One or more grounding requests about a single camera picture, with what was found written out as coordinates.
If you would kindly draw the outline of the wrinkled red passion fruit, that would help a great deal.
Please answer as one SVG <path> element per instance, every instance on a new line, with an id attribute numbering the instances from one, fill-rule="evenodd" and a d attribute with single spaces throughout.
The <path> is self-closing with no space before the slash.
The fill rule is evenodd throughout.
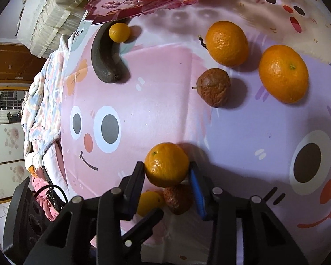
<path id="1" fill-rule="evenodd" d="M 163 191 L 163 196 L 170 212 L 175 215 L 186 213 L 194 202 L 192 187 L 189 184 L 167 187 Z"/>

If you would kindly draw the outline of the pink quilt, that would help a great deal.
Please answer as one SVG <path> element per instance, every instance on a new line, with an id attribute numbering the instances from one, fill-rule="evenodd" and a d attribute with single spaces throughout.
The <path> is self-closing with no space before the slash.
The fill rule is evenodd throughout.
<path id="1" fill-rule="evenodd" d="M 59 186 L 66 197 L 69 196 L 60 141 L 55 141 L 46 151 L 42 158 L 42 166 L 37 168 L 32 161 L 30 163 L 28 171 L 31 173 L 35 191 L 52 184 Z M 36 201 L 43 209 L 47 219 L 54 221 L 60 212 L 58 203 L 65 202 L 65 198 L 58 188 L 46 188 L 38 194 Z"/>

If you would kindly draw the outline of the small kumquat by banana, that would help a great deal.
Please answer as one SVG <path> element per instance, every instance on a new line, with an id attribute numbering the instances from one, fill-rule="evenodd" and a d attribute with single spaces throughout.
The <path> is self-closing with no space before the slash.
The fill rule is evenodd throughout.
<path id="1" fill-rule="evenodd" d="M 109 37 L 113 42 L 122 43 L 129 39 L 130 27 L 125 23 L 115 23 L 109 29 Z"/>

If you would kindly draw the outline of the floral patterned blanket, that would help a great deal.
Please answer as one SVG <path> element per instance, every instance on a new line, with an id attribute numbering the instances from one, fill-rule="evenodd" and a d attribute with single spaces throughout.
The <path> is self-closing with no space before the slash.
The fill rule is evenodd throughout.
<path id="1" fill-rule="evenodd" d="M 61 135 L 61 103 L 65 69 L 75 33 L 63 34 L 56 51 L 34 77 L 21 111 L 24 161 L 29 172 L 42 167 L 42 158 Z"/>

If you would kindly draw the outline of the upper mandarin orange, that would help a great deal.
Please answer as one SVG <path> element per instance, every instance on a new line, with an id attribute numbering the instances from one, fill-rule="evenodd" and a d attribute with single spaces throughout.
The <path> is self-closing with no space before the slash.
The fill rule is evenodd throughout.
<path id="1" fill-rule="evenodd" d="M 205 39 L 198 36 L 201 45 L 220 65 L 237 67 L 245 63 L 250 49 L 243 30 L 233 22 L 218 21 L 208 29 Z"/>

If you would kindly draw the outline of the white lace curtain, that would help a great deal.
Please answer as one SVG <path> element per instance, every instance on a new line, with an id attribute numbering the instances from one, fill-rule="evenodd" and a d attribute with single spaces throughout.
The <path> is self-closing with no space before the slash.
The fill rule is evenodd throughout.
<path id="1" fill-rule="evenodd" d="M 25 0 L 17 40 L 38 58 L 58 49 L 60 37 L 75 32 L 85 13 L 85 0 Z"/>

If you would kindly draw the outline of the wooden door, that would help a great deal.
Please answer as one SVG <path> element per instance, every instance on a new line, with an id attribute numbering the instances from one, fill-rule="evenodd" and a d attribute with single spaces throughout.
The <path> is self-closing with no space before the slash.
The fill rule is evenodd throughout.
<path id="1" fill-rule="evenodd" d="M 0 83 L 32 83 L 45 62 L 24 45 L 0 44 Z"/>

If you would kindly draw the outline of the large mandarin orange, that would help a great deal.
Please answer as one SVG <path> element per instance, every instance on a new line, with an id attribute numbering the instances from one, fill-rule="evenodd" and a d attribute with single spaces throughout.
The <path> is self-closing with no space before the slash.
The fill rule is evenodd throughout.
<path id="1" fill-rule="evenodd" d="M 180 184 L 188 175 L 189 157 L 177 144 L 164 142 L 154 146 L 145 157 L 149 182 L 167 188 Z"/>

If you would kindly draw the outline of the wrinkled brown passion fruit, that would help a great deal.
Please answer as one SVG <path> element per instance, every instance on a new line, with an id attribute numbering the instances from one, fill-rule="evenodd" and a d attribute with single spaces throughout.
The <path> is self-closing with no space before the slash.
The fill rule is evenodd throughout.
<path id="1" fill-rule="evenodd" d="M 231 90 L 231 80 L 226 71 L 219 68 L 211 68 L 202 73 L 192 87 L 198 95 L 213 108 L 223 106 Z"/>

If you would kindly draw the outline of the blackened banana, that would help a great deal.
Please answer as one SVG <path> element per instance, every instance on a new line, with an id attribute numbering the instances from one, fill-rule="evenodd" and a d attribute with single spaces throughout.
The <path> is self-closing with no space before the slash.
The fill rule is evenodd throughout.
<path id="1" fill-rule="evenodd" d="M 91 64 L 97 78 L 108 84 L 126 83 L 130 78 L 127 65 L 122 61 L 119 44 L 109 36 L 116 22 L 104 23 L 97 31 L 91 46 Z"/>

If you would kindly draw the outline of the right mandarin orange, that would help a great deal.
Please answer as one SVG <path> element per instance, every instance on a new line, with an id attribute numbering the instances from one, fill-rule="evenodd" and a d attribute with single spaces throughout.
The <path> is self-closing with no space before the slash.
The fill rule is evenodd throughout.
<path id="1" fill-rule="evenodd" d="M 284 104 L 295 104 L 308 91 L 308 68 L 301 56 L 286 45 L 268 47 L 258 66 L 260 80 L 269 94 Z"/>

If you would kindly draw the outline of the cartoon printed bed sheet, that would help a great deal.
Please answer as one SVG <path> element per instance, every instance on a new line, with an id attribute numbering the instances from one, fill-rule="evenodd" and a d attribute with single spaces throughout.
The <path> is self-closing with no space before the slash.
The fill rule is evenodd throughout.
<path id="1" fill-rule="evenodd" d="M 198 95 L 198 77 L 218 66 L 198 40 L 215 22 L 245 32 L 250 55 L 228 68 L 221 108 Z M 98 79 L 91 47 L 102 25 L 81 21 L 64 83 L 61 146 L 71 196 L 100 196 L 162 142 L 184 148 L 216 186 L 267 204 L 310 264 L 331 251 L 331 13 L 322 0 L 202 0 L 133 18 L 136 37 L 117 46 L 121 84 Z M 309 71 L 307 94 L 279 102 L 258 65 L 268 47 L 293 48 Z"/>

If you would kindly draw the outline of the lower mandarin orange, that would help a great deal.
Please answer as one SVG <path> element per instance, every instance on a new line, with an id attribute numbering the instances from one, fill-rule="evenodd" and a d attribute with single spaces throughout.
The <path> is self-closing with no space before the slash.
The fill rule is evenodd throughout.
<path id="1" fill-rule="evenodd" d="M 146 217 L 153 209 L 163 208 L 165 204 L 162 194 L 158 191 L 146 191 L 141 194 L 137 214 Z"/>

